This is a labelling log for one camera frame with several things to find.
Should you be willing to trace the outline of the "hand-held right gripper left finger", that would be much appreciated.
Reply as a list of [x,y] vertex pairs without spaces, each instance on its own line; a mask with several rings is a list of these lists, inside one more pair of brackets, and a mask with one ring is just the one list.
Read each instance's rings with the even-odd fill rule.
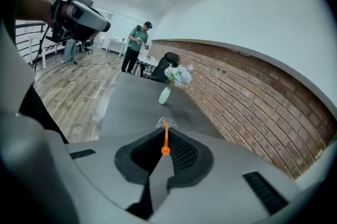
[[86,179],[123,209],[158,209],[167,197],[167,157],[158,129],[67,145]]

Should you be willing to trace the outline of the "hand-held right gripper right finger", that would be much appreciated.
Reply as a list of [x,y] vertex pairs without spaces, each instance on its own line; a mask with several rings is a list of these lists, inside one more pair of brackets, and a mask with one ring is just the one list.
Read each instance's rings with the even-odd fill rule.
[[247,148],[191,131],[186,135],[208,146],[214,164],[197,185],[174,188],[150,217],[154,224],[252,224],[269,216],[244,179],[258,172],[287,201],[300,187],[283,171]]

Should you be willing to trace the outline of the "glass jar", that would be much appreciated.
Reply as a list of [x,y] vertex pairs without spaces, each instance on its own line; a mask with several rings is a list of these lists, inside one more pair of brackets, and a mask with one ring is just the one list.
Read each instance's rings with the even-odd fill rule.
[[177,123],[168,117],[160,118],[155,126],[155,128],[166,128],[166,127],[178,129]]

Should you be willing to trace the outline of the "person's left forearm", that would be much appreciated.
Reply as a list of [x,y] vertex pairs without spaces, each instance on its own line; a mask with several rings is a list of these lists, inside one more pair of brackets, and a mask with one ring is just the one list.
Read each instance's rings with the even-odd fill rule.
[[18,0],[17,14],[18,20],[41,21],[53,28],[51,20],[50,0]]

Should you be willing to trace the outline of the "person's left hand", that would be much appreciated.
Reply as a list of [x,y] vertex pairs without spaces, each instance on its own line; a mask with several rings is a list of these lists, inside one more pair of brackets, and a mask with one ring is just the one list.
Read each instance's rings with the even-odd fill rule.
[[59,6],[56,21],[60,24],[68,18],[72,18],[72,5],[67,2],[62,2]]

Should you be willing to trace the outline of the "white table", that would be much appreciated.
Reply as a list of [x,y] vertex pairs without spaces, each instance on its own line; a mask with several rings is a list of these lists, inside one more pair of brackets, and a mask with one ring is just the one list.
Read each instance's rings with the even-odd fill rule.
[[43,33],[28,34],[28,62],[32,66],[35,59],[41,58],[43,69],[46,69],[46,56],[49,54],[57,54],[64,49],[64,46],[62,43],[54,43],[49,40],[48,34],[45,36],[44,40],[42,40],[43,35]]
[[123,56],[124,53],[124,48],[125,48],[125,42],[120,42],[119,40],[116,39],[109,39],[107,46],[105,48],[105,52],[114,52],[117,53],[119,57]]
[[148,78],[158,66],[158,61],[152,56],[139,55],[132,74]]

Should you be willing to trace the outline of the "black metal railing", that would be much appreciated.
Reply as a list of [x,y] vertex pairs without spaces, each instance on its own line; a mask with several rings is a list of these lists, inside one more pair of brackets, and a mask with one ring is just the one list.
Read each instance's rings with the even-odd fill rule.
[[23,60],[31,64],[37,55],[47,25],[43,22],[16,22],[16,47]]

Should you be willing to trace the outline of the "dark grey table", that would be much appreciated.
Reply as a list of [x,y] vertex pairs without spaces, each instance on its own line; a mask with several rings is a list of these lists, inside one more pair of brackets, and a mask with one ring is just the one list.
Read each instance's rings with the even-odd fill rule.
[[170,118],[180,132],[193,131],[214,138],[222,135],[182,89],[171,87],[165,104],[158,100],[166,84],[121,73],[116,80],[101,127],[101,137],[120,137],[153,130],[160,118]]

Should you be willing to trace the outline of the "black office chair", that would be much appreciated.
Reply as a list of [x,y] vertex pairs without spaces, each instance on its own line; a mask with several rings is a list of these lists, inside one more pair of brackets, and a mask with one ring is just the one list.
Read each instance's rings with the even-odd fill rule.
[[152,71],[150,75],[150,80],[168,84],[168,77],[164,74],[164,71],[172,65],[172,67],[177,67],[179,63],[179,55],[167,52],[159,61],[158,65]]

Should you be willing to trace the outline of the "person's black clothing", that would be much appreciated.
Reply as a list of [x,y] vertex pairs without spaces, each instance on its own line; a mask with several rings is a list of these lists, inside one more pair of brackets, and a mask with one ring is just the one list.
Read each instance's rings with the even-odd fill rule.
[[57,132],[61,136],[63,143],[68,144],[68,140],[47,111],[33,85],[31,85],[28,89],[20,106],[19,112],[22,115],[37,120],[44,127],[44,129]]

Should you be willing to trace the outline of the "pale green vase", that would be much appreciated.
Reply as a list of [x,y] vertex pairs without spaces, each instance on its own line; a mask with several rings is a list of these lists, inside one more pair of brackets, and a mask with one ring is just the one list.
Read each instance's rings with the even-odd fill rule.
[[169,87],[165,87],[163,89],[163,91],[161,92],[160,94],[160,97],[158,99],[158,102],[161,104],[161,105],[164,105],[165,102],[167,101],[167,99],[169,98],[170,96],[170,93],[171,93],[171,89]]

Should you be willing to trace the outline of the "pale blue flower bouquet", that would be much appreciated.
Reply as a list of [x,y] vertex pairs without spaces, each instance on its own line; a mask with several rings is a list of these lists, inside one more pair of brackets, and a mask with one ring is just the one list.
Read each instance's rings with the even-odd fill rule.
[[170,64],[169,67],[164,70],[164,75],[168,78],[170,84],[172,85],[188,85],[192,80],[190,73],[192,70],[192,65],[178,65],[177,67],[174,67],[173,64]]

